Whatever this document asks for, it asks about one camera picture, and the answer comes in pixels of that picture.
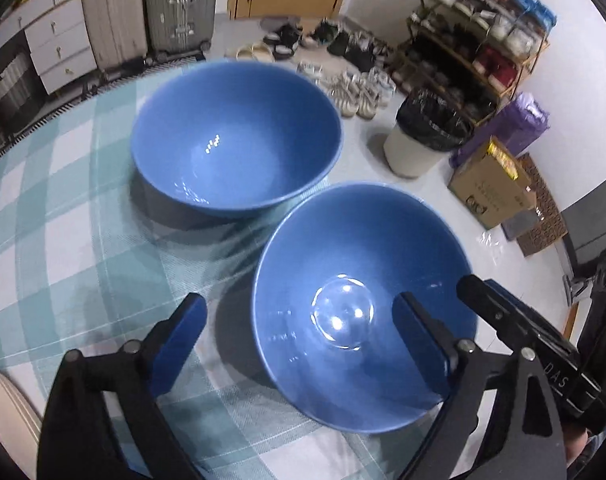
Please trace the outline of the right hand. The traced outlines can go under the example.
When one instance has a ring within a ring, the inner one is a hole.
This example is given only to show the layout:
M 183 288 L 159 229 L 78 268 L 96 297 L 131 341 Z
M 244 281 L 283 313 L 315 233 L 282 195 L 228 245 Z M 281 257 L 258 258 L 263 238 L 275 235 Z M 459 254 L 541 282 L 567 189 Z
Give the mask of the right hand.
M 567 469 L 575 474 L 594 456 L 604 438 L 601 434 L 593 436 L 588 430 L 577 426 L 565 426 L 564 445 Z

